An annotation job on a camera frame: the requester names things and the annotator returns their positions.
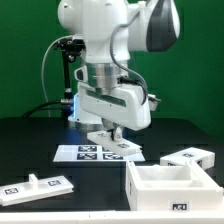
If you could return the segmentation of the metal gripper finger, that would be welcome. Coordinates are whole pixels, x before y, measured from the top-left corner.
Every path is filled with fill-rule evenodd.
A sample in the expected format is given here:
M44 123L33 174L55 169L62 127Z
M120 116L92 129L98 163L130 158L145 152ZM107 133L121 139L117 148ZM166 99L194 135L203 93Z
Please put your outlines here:
M123 127L116 125L112 130L111 138L113 141L119 142L122 140Z

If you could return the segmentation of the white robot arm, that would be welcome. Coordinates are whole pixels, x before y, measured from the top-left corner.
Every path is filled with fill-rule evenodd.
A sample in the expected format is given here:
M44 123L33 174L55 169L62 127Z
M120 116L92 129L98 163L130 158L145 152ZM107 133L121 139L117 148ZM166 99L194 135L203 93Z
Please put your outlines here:
M100 117L111 139L122 129L151 122L148 88L128 68L132 51L162 52L177 41L180 21L174 0L61 0L58 19L81 42L84 65L75 71L83 110Z

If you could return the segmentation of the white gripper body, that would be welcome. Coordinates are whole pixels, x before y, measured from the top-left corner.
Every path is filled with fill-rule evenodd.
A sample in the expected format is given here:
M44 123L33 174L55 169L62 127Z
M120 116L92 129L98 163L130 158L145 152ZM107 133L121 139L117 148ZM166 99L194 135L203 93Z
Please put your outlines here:
M122 84L113 88L110 95L101 96L94 88L79 82L78 95L83 110L123 127L138 131L151 123L149 103L143 103L140 86Z

